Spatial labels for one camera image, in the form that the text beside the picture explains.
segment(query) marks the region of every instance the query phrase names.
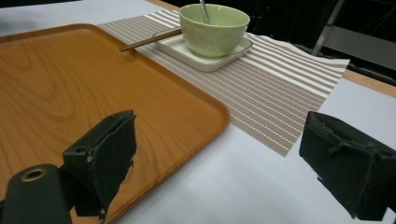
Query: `chopsticks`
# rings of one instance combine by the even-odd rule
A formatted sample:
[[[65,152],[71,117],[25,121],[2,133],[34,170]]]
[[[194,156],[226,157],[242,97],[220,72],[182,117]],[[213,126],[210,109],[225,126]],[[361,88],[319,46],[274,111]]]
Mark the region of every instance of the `chopsticks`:
[[[162,39],[166,39],[166,38],[171,37],[171,36],[180,35],[180,34],[181,34],[181,29],[177,29],[177,30],[168,32],[168,33],[163,34],[163,35],[156,35],[156,36],[154,36],[152,38],[145,39],[145,40],[142,40],[142,41],[139,41],[139,42],[124,46],[124,47],[120,48],[120,51],[125,51],[125,50],[128,50],[128,49],[135,49],[137,47],[141,47],[141,46],[144,46],[144,45],[147,45],[147,44],[150,44],[150,43],[162,40]]]

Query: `dark background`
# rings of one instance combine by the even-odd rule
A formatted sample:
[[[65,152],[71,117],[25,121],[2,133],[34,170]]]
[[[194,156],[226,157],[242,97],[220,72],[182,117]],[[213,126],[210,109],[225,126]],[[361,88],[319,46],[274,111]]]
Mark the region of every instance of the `dark background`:
[[[0,7],[24,7],[74,1],[77,0],[0,0]]]
[[[178,7],[199,3],[199,0],[163,1]],[[337,0],[205,0],[205,2],[245,11],[251,19],[248,32],[290,42],[309,53],[316,45]],[[395,8],[396,0],[346,0],[334,25],[396,42]],[[322,49],[320,56],[351,59],[348,69],[396,86],[396,71],[327,48]]]

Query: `spoon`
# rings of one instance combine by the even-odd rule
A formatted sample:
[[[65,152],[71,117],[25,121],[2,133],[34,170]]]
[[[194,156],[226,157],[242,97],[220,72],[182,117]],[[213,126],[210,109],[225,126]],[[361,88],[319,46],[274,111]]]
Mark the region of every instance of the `spoon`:
[[[206,22],[206,24],[209,24],[210,20],[209,20],[209,15],[207,15],[205,1],[204,0],[199,0],[199,1],[201,2],[201,5],[202,5],[202,11],[204,12],[205,22]]]

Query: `tray rim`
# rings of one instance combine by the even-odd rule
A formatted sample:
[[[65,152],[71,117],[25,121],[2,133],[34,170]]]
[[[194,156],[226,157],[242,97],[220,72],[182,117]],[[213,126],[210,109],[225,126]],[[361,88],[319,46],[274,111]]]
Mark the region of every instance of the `tray rim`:
[[[6,44],[7,42],[14,42],[14,41],[23,41],[24,39],[32,38],[32,37],[38,37],[42,35],[53,35],[53,34],[59,34],[59,32],[73,32],[77,29],[86,29],[91,32],[95,32],[97,35],[104,37],[108,39],[109,41],[115,43],[115,48],[116,47],[121,47],[125,45],[121,40],[117,39],[115,36],[107,33],[105,30],[97,27],[96,25],[93,24],[88,24],[88,23],[74,23],[74,24],[67,24],[63,26],[57,26],[57,27],[50,27],[46,29],[41,29],[41,30],[34,30],[34,31],[29,31],[25,33],[19,33],[19,34],[14,34],[14,35],[4,35],[0,36],[0,45]],[[180,161],[180,163],[177,163],[170,167],[166,172],[164,172],[164,175],[159,175],[157,181],[150,183],[151,186],[149,186],[148,189],[139,191],[140,193],[136,195],[136,199],[132,202],[128,202],[125,204],[120,204],[120,207],[118,207],[113,214],[109,214],[107,217],[108,221],[114,221],[116,220],[119,216],[121,216],[124,212],[127,211],[131,206],[133,206],[135,203],[138,203],[143,197],[148,195],[151,191],[153,191],[157,186],[161,185],[161,183],[167,179],[169,176],[171,176],[175,171],[180,169],[185,163],[187,163],[190,159],[192,159],[196,154],[198,154],[202,149],[204,149],[205,146],[210,144],[213,140],[216,139],[229,125],[230,120],[231,120],[231,114],[228,106],[224,104],[222,101],[219,99],[215,98],[214,96],[210,95],[209,93],[199,89],[192,83],[190,83],[188,80],[185,80],[184,78],[180,77],[179,75],[175,74],[165,66],[156,63],[154,60],[150,59],[148,56],[144,55],[138,50],[130,50],[129,52],[124,52],[123,54],[130,54],[134,57],[141,57],[147,62],[155,64],[155,66],[160,67],[163,70],[166,70],[166,77],[171,79],[175,83],[182,83],[184,85],[183,89],[188,89],[189,91],[193,91],[193,94],[200,94],[202,97],[205,97],[203,100],[207,102],[215,102],[217,104],[217,108],[219,109],[219,112],[222,114],[224,118],[224,122],[216,128],[216,130],[211,134],[206,137],[206,139],[203,139],[200,143],[200,145],[195,146],[195,148],[192,148],[191,151],[189,151],[188,154],[185,155]]]

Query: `orange tray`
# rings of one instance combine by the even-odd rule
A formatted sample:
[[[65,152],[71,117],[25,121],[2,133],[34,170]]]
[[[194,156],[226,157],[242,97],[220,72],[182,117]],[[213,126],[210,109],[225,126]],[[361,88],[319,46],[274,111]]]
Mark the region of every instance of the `orange tray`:
[[[137,154],[111,222],[224,130],[224,104],[121,46],[89,24],[0,37],[0,200],[17,172],[61,166],[62,152],[97,122],[133,109]],[[98,223],[71,214],[74,223]]]

